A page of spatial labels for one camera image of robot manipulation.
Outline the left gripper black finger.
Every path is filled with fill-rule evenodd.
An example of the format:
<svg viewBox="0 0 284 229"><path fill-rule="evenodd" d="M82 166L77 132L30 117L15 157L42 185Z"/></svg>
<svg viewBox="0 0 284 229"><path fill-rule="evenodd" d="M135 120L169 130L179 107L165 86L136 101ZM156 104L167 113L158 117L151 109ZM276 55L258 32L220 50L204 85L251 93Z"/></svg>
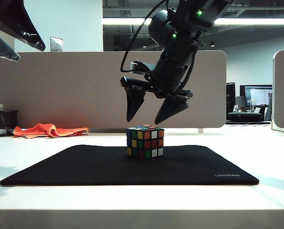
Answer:
<svg viewBox="0 0 284 229"><path fill-rule="evenodd" d="M14 38L0 30L0 57L18 61L20 55L14 50Z"/></svg>
<svg viewBox="0 0 284 229"><path fill-rule="evenodd" d="M46 48L22 0L0 0L0 30L40 51Z"/></svg>

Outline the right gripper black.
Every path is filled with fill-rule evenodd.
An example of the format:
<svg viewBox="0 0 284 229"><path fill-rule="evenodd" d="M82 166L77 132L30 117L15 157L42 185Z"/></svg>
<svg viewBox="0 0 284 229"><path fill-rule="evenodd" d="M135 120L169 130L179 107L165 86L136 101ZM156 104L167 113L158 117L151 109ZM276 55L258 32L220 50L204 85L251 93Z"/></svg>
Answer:
<svg viewBox="0 0 284 229"><path fill-rule="evenodd" d="M169 117L188 108L188 98L192 92L185 90L193 70L196 49L188 49L181 52L170 52L166 49L160 55L156 64L149 64L139 60L131 62L131 68L125 70L124 64L128 51L125 52L120 65L123 73L135 73L143 75L145 81L128 77L120 79L121 86L127 96L126 119L130 122L144 102L147 92L155 94L159 99L165 98L154 123L159 124Z"/></svg>

